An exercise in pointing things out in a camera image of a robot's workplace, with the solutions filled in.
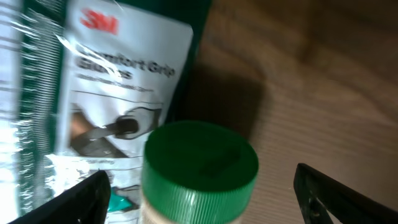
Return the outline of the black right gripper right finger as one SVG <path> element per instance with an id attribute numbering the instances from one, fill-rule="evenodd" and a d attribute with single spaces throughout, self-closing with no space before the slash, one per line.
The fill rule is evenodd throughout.
<path id="1" fill-rule="evenodd" d="M 397 212 L 341 184 L 320 171 L 297 164 L 294 190 L 305 224 L 397 223 Z"/>

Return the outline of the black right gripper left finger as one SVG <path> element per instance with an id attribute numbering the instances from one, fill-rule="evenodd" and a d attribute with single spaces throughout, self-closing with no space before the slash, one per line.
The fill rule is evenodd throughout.
<path id="1" fill-rule="evenodd" d="M 111 186 L 99 170 L 10 224 L 104 224 Z"/>

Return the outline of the green lid spice jar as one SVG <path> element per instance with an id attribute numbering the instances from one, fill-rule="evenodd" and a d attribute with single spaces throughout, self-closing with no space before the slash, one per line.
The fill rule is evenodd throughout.
<path id="1" fill-rule="evenodd" d="M 179 121 L 144 149 L 140 223 L 240 223 L 259 170 L 252 146 L 215 124 Z"/>

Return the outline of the white green packet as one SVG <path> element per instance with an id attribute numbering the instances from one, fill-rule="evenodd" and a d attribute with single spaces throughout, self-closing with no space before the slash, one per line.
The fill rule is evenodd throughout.
<path id="1" fill-rule="evenodd" d="M 210 1 L 1 1 L 1 222 L 107 173 L 138 223 L 144 143 L 171 117 Z"/>

